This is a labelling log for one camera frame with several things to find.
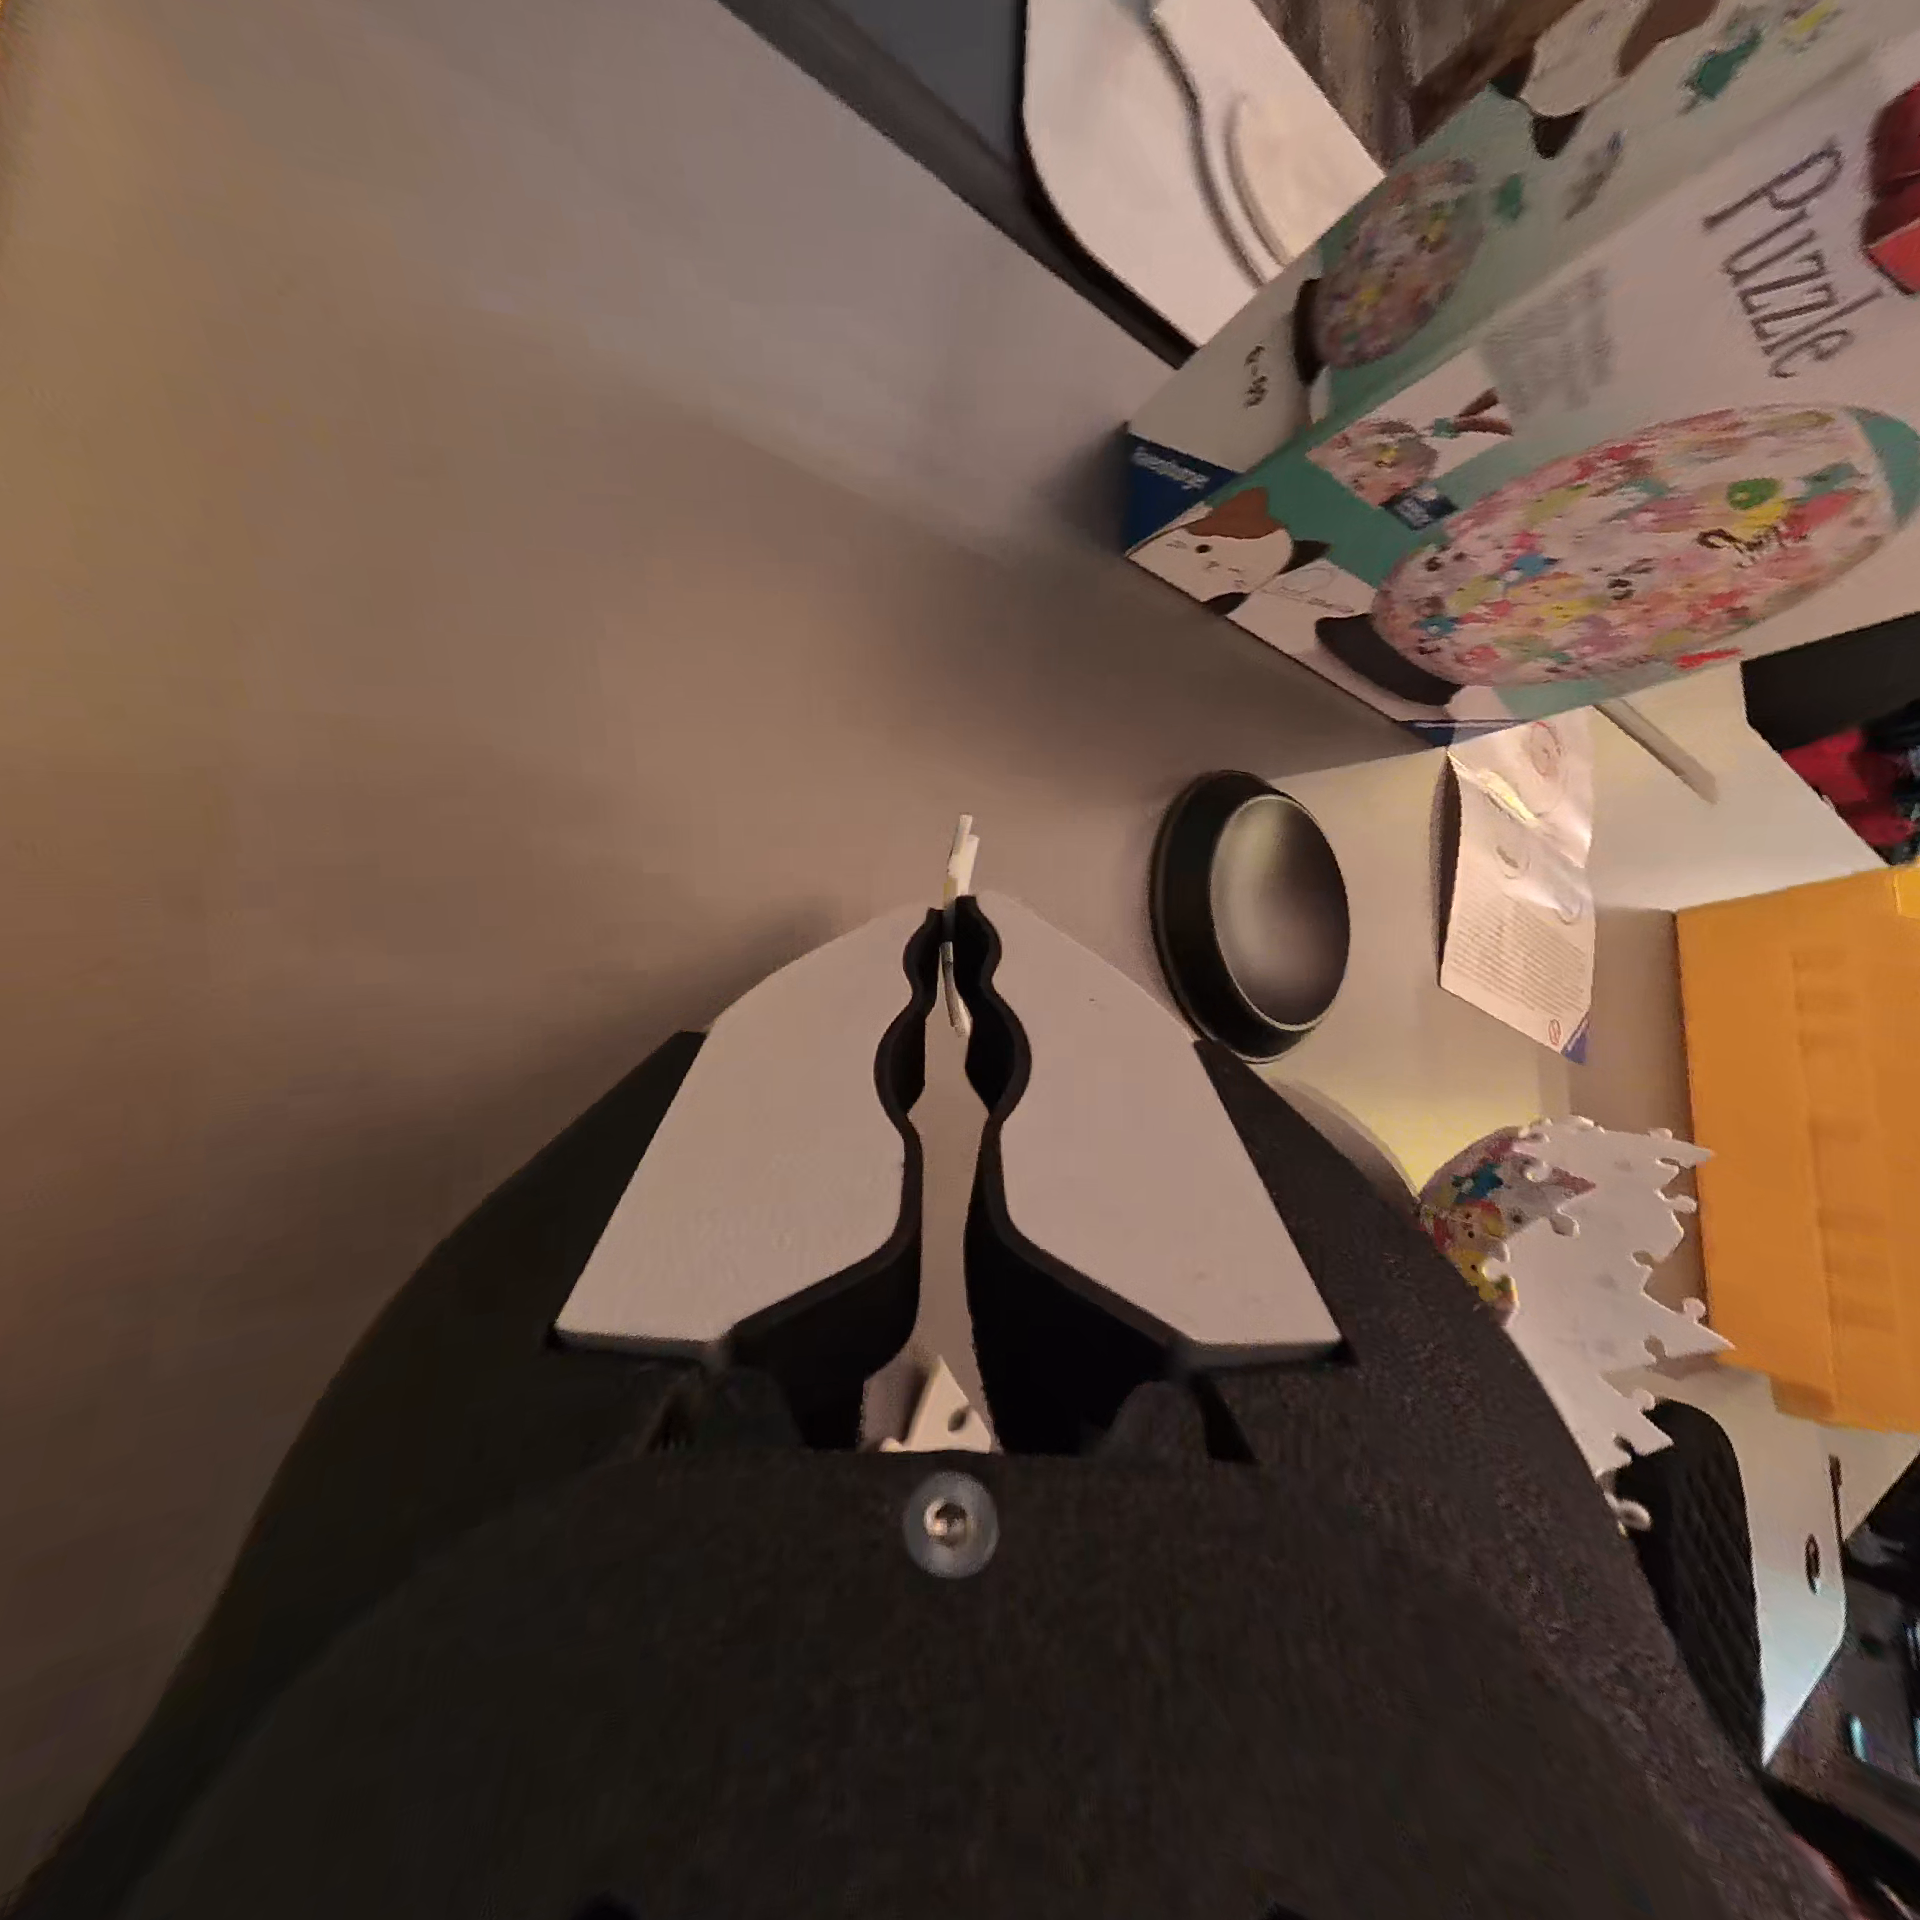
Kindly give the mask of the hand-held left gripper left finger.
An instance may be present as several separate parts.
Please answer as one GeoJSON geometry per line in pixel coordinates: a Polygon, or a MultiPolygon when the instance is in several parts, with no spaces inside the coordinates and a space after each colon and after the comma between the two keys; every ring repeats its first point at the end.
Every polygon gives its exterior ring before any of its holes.
{"type": "Polygon", "coordinates": [[[741,992],[696,1043],[554,1338],[652,1358],[885,1365],[920,1303],[940,916],[905,903],[741,992]]]}

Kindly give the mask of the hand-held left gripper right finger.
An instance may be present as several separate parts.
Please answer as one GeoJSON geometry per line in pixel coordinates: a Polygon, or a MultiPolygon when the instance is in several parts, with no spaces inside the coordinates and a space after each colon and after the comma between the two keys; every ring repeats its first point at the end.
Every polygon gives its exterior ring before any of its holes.
{"type": "Polygon", "coordinates": [[[985,1208],[1020,1260],[1198,1368],[1339,1349],[1195,1034],[1007,891],[960,902],[985,1208]]]}

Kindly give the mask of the single white jigsaw piece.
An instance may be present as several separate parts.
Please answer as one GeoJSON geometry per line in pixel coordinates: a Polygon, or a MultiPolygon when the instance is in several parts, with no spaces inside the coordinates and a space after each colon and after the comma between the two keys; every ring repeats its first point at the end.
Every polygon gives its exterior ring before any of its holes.
{"type": "Polygon", "coordinates": [[[940,897],[940,1003],[946,1026],[960,1042],[975,1037],[975,1012],[956,980],[956,903],[975,895],[979,837],[975,812],[956,816],[954,841],[946,850],[944,897],[940,897]]]}

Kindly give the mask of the partly built puzzle ball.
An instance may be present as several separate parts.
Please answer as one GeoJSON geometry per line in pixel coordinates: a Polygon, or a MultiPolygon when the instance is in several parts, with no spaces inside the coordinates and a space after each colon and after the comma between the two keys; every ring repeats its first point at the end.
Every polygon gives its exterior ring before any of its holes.
{"type": "Polygon", "coordinates": [[[1477,1139],[1422,1189],[1422,1227],[1494,1309],[1599,1486],[1669,1449],[1654,1395],[1618,1379],[1732,1349],[1703,1303],[1649,1294],[1699,1212],[1675,1182],[1709,1161],[1665,1129],[1542,1116],[1477,1139]]]}

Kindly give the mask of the black ball stand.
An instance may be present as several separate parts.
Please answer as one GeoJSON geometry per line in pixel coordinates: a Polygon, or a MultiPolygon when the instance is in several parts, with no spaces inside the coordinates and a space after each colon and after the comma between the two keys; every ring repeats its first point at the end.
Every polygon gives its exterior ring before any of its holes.
{"type": "Polygon", "coordinates": [[[1350,887],[1314,812],[1249,770],[1190,780],[1151,854],[1151,934],[1181,1020],[1271,1063],[1330,1014],[1351,950],[1350,887]]]}

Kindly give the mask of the colourful puzzle box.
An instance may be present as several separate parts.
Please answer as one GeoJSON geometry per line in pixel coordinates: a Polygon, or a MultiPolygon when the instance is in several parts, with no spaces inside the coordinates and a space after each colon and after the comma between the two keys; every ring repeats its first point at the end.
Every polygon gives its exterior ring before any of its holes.
{"type": "Polygon", "coordinates": [[[1575,3],[1128,434],[1128,561],[1431,743],[1913,612],[1917,3],[1575,3]]]}

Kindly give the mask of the folded paper leaflet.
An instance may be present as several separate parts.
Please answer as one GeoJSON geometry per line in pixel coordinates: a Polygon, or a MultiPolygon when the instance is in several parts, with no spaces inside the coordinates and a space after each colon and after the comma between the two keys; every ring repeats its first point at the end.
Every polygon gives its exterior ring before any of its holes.
{"type": "Polygon", "coordinates": [[[1596,971],[1592,717],[1462,742],[1447,768],[1455,867],[1436,984],[1581,1063],[1596,971]]]}

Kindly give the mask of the yellow plastic bin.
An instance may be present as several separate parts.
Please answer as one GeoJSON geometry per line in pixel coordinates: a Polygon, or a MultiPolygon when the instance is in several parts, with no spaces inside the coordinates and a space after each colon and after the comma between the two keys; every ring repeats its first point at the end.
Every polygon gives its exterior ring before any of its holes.
{"type": "Polygon", "coordinates": [[[1793,1417],[1917,1432],[1917,867],[1675,916],[1709,1323],[1793,1417]]]}

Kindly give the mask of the white board stand base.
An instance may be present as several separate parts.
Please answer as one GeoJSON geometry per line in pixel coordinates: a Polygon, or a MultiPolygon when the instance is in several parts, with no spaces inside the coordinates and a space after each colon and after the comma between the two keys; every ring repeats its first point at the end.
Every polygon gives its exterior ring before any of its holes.
{"type": "Polygon", "coordinates": [[[1068,237],[1190,349],[1385,176],[1259,3],[1025,3],[1020,125],[1068,237]]]}

